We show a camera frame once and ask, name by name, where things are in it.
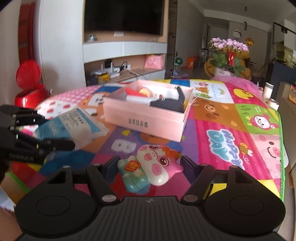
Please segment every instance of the play mat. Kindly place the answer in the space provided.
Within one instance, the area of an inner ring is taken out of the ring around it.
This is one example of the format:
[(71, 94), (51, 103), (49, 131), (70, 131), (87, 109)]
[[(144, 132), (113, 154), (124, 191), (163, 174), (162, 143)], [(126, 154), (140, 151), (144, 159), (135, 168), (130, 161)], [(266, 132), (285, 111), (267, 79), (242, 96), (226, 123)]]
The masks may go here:
[[(165, 144), (198, 164), (207, 163), (216, 169), (237, 165), (283, 200), (283, 144), (277, 111), (233, 84), (210, 80), (160, 81), (193, 87), (197, 97), (180, 143), (106, 123), (104, 96), (126, 83), (91, 86), (53, 96), (41, 103), (38, 111), (50, 119), (79, 106), (109, 129), (107, 135), (83, 150), (57, 155), (42, 167), (14, 162), (9, 175), (26, 193), (64, 165), (83, 169), (93, 163), (104, 164), (116, 155), (121, 159), (136, 156), (143, 145)], [(119, 173), (110, 185), (120, 198), (133, 195), (180, 198), (190, 186), (182, 172), (174, 174), (163, 186), (149, 184), (137, 193), (127, 192)], [(212, 192), (225, 187), (226, 184), (215, 184)], [(76, 188), (88, 192), (85, 184), (76, 185)]]

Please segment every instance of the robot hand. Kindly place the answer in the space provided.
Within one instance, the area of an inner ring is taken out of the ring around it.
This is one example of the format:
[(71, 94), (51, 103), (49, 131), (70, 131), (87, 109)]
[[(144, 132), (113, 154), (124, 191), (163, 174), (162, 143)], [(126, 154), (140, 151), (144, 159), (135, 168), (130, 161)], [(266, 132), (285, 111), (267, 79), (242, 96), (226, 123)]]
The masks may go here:
[(17, 126), (42, 125), (47, 122), (37, 110), (12, 105), (0, 106), (0, 161), (20, 161), (43, 164), (51, 151), (71, 151), (75, 148), (68, 139), (37, 140), (18, 130)]

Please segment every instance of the green leaves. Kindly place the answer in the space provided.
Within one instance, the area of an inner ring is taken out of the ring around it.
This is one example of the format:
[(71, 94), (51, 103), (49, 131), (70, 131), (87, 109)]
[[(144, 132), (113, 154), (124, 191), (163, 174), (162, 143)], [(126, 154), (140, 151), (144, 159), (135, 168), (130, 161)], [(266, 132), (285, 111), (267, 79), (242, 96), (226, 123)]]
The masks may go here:
[(234, 58), (233, 67), (228, 64), (228, 55), (227, 53), (217, 52), (213, 54), (213, 58), (210, 61), (211, 65), (217, 66), (218, 68), (224, 69), (226, 71), (234, 72), (236, 77), (239, 77), (241, 72), (245, 71), (245, 67), (240, 65), (240, 58)]
[(220, 58), (219, 58), (219, 55), (218, 55), (218, 54), (216, 54), (216, 53), (213, 53), (213, 57), (214, 57), (214, 59), (215, 59), (215, 60), (218, 60), (218, 59), (220, 59)]
[(224, 68), (225, 65), (228, 64), (227, 62), (227, 55), (225, 53), (214, 53), (213, 57), (215, 59), (215, 62), (210, 62), (210, 64), (215, 65), (219, 68)]
[(234, 73), (235, 73), (235, 76), (236, 77), (239, 77), (240, 76), (240, 72), (238, 71), (238, 69), (234, 69)]
[(241, 65), (239, 65), (239, 66), (237, 67), (237, 69), (238, 69), (239, 72), (244, 72), (246, 68), (243, 67), (243, 66), (241, 66)]
[(240, 63), (240, 59), (238, 57), (235, 57), (234, 58), (234, 68), (237, 68), (239, 66), (239, 63)]
[(228, 64), (227, 55), (226, 54), (221, 54), (220, 60), (221, 60), (222, 65), (227, 65)]

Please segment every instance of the pink box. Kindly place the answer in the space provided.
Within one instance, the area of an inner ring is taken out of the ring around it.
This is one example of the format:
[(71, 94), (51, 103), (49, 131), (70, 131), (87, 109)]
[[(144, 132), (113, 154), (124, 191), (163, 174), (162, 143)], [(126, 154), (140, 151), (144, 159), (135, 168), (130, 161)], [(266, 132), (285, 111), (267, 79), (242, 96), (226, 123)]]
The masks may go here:
[[(179, 113), (125, 100), (127, 87), (138, 90), (143, 85), (162, 86), (170, 89), (177, 86), (150, 80), (138, 80), (126, 85), (104, 98), (105, 121), (149, 135), (180, 142), (191, 106), (188, 104), (185, 112)], [(190, 103), (193, 98), (193, 88), (180, 87), (184, 92), (185, 99)]]

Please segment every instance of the red lid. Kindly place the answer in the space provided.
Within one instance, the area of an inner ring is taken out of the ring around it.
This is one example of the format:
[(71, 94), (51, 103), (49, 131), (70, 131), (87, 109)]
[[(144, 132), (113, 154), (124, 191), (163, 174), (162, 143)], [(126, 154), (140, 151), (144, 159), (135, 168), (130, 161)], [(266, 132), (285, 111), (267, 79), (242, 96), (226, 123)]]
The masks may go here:
[(29, 90), (37, 86), (40, 78), (41, 69), (34, 60), (26, 60), (17, 70), (17, 85), (23, 90)]

